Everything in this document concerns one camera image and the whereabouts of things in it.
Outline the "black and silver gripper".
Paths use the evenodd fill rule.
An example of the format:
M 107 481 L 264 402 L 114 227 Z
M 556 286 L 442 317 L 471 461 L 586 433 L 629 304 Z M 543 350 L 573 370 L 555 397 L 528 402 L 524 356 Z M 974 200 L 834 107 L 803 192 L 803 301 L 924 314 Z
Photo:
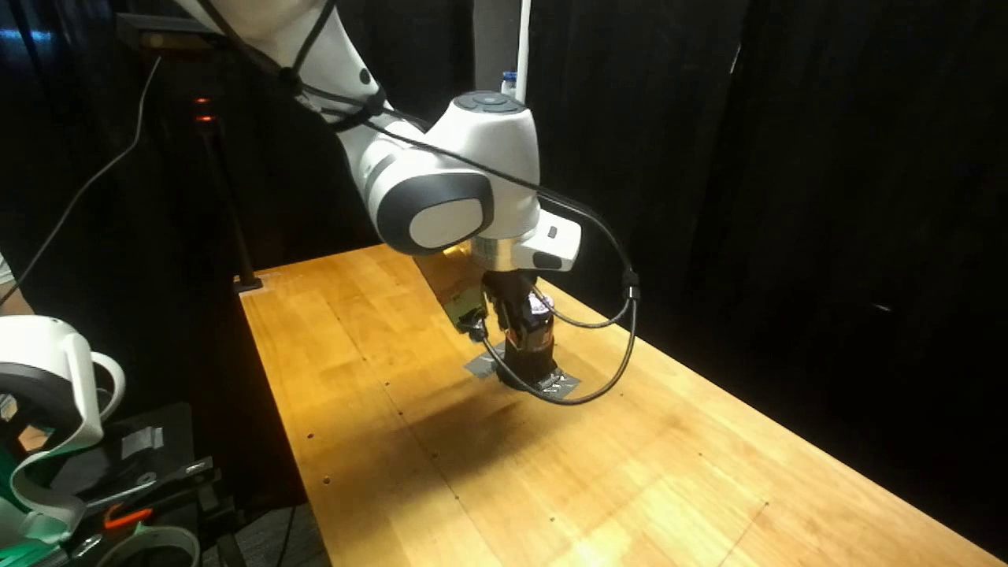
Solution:
M 487 304 L 493 312 L 505 304 L 508 323 L 525 333 L 532 326 L 532 284 L 536 278 L 524 272 L 483 266 L 468 245 L 449 245 L 438 255 L 438 301 L 471 344 L 487 339 Z

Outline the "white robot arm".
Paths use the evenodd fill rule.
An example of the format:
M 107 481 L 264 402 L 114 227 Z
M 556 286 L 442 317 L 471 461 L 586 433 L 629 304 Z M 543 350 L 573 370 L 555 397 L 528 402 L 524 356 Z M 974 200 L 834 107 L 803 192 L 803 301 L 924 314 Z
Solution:
M 332 129 L 379 238 L 411 255 L 432 286 L 460 280 L 442 304 L 463 333 L 485 310 L 509 344 L 548 333 L 555 317 L 536 278 L 573 266 L 583 227 L 543 203 L 536 117 L 524 101 L 463 91 L 423 129 L 388 101 L 338 0 L 176 4 L 275 69 Z

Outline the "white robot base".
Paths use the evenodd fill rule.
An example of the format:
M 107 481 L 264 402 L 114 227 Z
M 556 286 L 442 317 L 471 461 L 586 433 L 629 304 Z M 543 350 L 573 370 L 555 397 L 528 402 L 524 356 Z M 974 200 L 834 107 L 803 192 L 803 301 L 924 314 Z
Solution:
M 30 514 L 77 521 L 83 502 L 29 480 L 33 462 L 84 449 L 103 437 L 103 419 L 127 397 L 127 370 L 60 317 L 0 317 L 0 390 L 52 429 L 52 443 L 9 473 L 12 496 Z

